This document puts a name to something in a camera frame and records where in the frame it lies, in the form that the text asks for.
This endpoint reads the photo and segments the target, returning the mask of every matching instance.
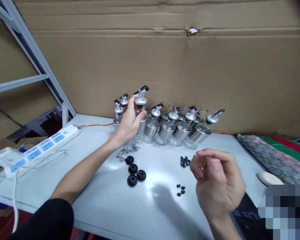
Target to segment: white power cord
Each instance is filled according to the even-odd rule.
[[[50,159],[48,162],[46,162],[45,164],[43,164],[42,166],[39,167],[27,167],[26,165],[28,165],[29,163],[32,163],[34,161],[37,161],[39,158],[43,158],[46,156],[50,156],[51,154],[54,153],[58,153],[60,152],[60,154],[58,154],[57,156],[55,156],[54,158]],[[47,154],[43,154],[39,157],[37,157],[36,159],[34,159],[31,162],[27,162],[26,164],[20,166],[15,175],[14,175],[14,181],[13,181],[13,192],[12,192],[12,206],[13,206],[13,211],[14,211],[14,224],[13,224],[13,230],[12,233],[14,233],[17,230],[18,227],[18,221],[19,221],[19,212],[18,212],[18,208],[17,208],[17,203],[16,203],[16,191],[17,191],[17,179],[18,179],[18,172],[21,168],[28,168],[28,169],[39,169],[44,167],[45,165],[47,165],[49,162],[51,162],[52,160],[54,160],[55,158],[59,157],[60,155],[64,154],[66,151],[62,150],[62,151],[57,151],[57,152],[53,152],[53,153],[47,153]],[[0,159],[0,162],[3,163],[5,166],[10,166],[10,167],[16,167],[15,165],[11,165],[9,163],[5,163],[2,159]]]

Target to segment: red floor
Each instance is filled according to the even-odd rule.
[[[22,226],[29,218],[31,218],[31,216],[32,216],[31,213],[19,210],[18,228]],[[13,212],[10,213],[7,217],[0,217],[0,240],[6,240],[7,237],[11,235],[13,222],[14,222]],[[79,229],[73,228],[70,240],[75,240],[78,233],[79,233]],[[92,238],[93,238],[93,234],[90,234],[88,240],[91,240]]]

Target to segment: black sleeve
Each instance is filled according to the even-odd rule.
[[[49,199],[7,240],[69,240],[73,210],[64,199]]]

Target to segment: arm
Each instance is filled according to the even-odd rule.
[[[107,158],[136,135],[142,118],[147,114],[143,111],[137,117],[135,116],[134,100],[137,97],[138,94],[130,98],[128,109],[115,134],[71,169],[57,185],[50,199],[62,198],[72,203]]]
[[[241,240],[229,217],[229,213],[239,206],[247,188],[235,157],[228,152],[204,149],[194,155],[190,169],[198,180],[198,202],[214,238]]]

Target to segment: table surface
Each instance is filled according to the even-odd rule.
[[[109,124],[110,118],[78,114],[68,124]],[[78,162],[100,147],[114,132],[113,125],[81,129],[81,133],[60,150],[66,154],[41,169],[30,170],[18,179],[17,206],[34,213],[52,194],[63,176]],[[199,147],[215,148],[235,155],[247,194],[258,206],[267,187],[256,174],[264,168],[235,137],[212,134]],[[189,167],[180,166],[180,156],[192,158],[194,150],[171,144],[140,143],[130,153],[138,169],[146,172],[144,182],[127,185],[128,166],[113,153],[73,202],[74,226],[100,236],[117,239],[213,239],[207,219],[196,198],[196,180]],[[185,186],[186,193],[177,196]],[[13,180],[0,183],[0,202],[12,205]]]

